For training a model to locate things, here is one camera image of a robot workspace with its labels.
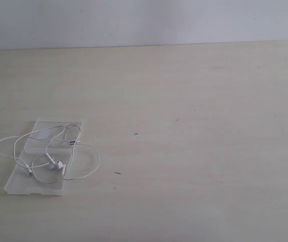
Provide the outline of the white wired earphones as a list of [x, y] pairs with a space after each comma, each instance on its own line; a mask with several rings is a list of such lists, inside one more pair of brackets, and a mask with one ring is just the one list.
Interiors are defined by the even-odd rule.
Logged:
[[[77, 136], [75, 139], [73, 140], [68, 140], [67, 139], [67, 135], [70, 132], [70, 130], [72, 128], [77, 128], [78, 132], [77, 132]], [[36, 138], [33, 135], [35, 133], [40, 133], [43, 131], [51, 131], [53, 129], [58, 129], [58, 131], [56, 131], [52, 136], [50, 136], [49, 138]], [[93, 145], [90, 144], [86, 144], [86, 143], [81, 143], [80, 142], [80, 136], [82, 134], [82, 128], [80, 125], [77, 124], [68, 124], [66, 126], [63, 125], [56, 125], [56, 126], [49, 126], [49, 127], [45, 127], [42, 129], [38, 129], [38, 130], [32, 130], [29, 133], [25, 133], [21, 136], [8, 136], [8, 137], [4, 137], [2, 139], [0, 139], [0, 143], [8, 140], [8, 139], [16, 139], [14, 144], [13, 144], [13, 154], [11, 156], [8, 155], [4, 155], [0, 152], [0, 156], [4, 157], [4, 158], [8, 158], [8, 159], [13, 159], [14, 162], [16, 163], [16, 165], [18, 165], [19, 167], [25, 169], [28, 172], [28, 175], [30, 177], [33, 177], [35, 180], [37, 180], [38, 182], [42, 183], [42, 184], [54, 184], [55, 182], [49, 182], [49, 181], [42, 181], [41, 179], [38, 178], [38, 176], [35, 174], [35, 169], [37, 168], [41, 168], [44, 166], [48, 166], [50, 170], [59, 170], [61, 172], [61, 180], [64, 181], [71, 181], [71, 180], [77, 180], [77, 179], [83, 179], [86, 177], [89, 177], [90, 175], [92, 175], [95, 171], [97, 171], [97, 169], [100, 167], [101, 164], [101, 158], [100, 158], [100, 153], [98, 151], [98, 149], [96, 147], [94, 147]], [[21, 139], [32, 139], [32, 140], [37, 140], [37, 141], [41, 141], [41, 142], [47, 142], [45, 148], [44, 148], [44, 152], [41, 154], [42, 156], [47, 157], [48, 162], [41, 164], [41, 165], [35, 165], [34, 162], [32, 161], [30, 165], [28, 165], [23, 159], [19, 158], [16, 155], [16, 146], [17, 143], [21, 140]], [[52, 142], [53, 141], [60, 141], [62, 142], [64, 145], [67, 145], [70, 147], [71, 149], [71, 157], [70, 160], [68, 162], [68, 164], [64, 164], [62, 161], [60, 160], [55, 160], [54, 156], [51, 155], [48, 152], [48, 148], [52, 147], [52, 148], [56, 148], [55, 146], [53, 146]], [[96, 167], [90, 171], [89, 173], [82, 175], [82, 176], [78, 176], [78, 177], [73, 177], [73, 178], [67, 178], [66, 175], [68, 174], [71, 165], [74, 162], [75, 159], [75, 149], [76, 146], [87, 146], [90, 147], [92, 149], [94, 149], [97, 153], [97, 165]]]

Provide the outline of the clear plastic storage case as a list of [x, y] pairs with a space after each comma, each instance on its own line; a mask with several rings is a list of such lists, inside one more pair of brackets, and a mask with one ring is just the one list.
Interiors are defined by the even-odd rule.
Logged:
[[79, 142], [84, 120], [40, 117], [32, 130], [0, 140], [0, 155], [15, 163], [5, 191], [10, 195], [63, 193], [63, 175]]

